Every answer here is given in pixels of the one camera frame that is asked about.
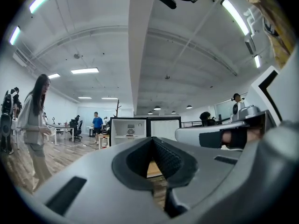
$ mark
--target white cabinet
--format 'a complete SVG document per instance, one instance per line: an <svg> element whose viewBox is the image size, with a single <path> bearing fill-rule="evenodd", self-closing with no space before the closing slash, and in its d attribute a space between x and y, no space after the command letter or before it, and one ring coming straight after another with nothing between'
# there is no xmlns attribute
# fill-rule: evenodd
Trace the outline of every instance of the white cabinet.
<svg viewBox="0 0 299 224"><path fill-rule="evenodd" d="M146 137L146 119L111 118L111 146Z"/></svg>

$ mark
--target black slot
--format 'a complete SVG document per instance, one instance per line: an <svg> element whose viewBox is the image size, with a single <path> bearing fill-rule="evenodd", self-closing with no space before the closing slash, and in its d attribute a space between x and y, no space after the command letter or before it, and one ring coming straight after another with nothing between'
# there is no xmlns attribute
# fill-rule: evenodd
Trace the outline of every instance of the black slot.
<svg viewBox="0 0 299 224"><path fill-rule="evenodd" d="M228 163L228 164L233 164L233 165L235 165L238 162L237 159L233 159L233 158L229 158L229 157L224 157L224 156L219 156L219 155L216 156L214 159L217 160L217 161L220 161L220 162L224 162L224 163Z"/></svg>
<svg viewBox="0 0 299 224"><path fill-rule="evenodd" d="M73 177L52 197L50 201L48 201L46 206L57 214L63 216L86 181L87 180L84 178Z"/></svg>

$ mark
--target ceiling beam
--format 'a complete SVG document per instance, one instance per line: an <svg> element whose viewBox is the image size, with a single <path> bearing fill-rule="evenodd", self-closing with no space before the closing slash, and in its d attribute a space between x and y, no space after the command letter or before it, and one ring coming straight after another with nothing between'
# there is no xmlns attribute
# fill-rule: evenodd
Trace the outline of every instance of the ceiling beam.
<svg viewBox="0 0 299 224"><path fill-rule="evenodd" d="M154 0L130 0L128 34L129 62L133 107L136 113L138 87L145 37Z"/></svg>

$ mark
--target shelf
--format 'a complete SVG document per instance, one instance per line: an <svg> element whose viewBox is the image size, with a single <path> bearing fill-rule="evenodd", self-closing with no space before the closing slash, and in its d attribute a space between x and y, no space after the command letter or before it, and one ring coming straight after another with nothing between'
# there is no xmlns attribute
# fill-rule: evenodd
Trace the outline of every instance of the shelf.
<svg viewBox="0 0 299 224"><path fill-rule="evenodd" d="M126 137L124 135L116 135L115 138L116 139L141 139L141 138L146 138L146 136L145 135L136 135L136 136Z"/></svg>

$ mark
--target wooden floor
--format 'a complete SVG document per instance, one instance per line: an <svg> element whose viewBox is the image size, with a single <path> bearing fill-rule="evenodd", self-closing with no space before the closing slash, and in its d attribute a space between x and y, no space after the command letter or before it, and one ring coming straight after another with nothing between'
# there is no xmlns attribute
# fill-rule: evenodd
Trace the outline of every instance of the wooden floor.
<svg viewBox="0 0 299 224"><path fill-rule="evenodd" d="M50 137L50 141L45 140L46 163L52 174L61 171L83 155L99 149L98 144L93 144L95 138L90 138L84 134L82 136L81 141L71 142L68 139L65 140L64 135L58 135L57 143L59 146L54 145L53 137ZM14 144L14 136L11 138L11 143L14 153L7 155L1 152L0 158L13 183L31 193L33 165L27 147L24 143L18 142L20 148L18 150ZM148 180L154 183L154 199L163 208L167 181L163 176L148 178Z"/></svg>

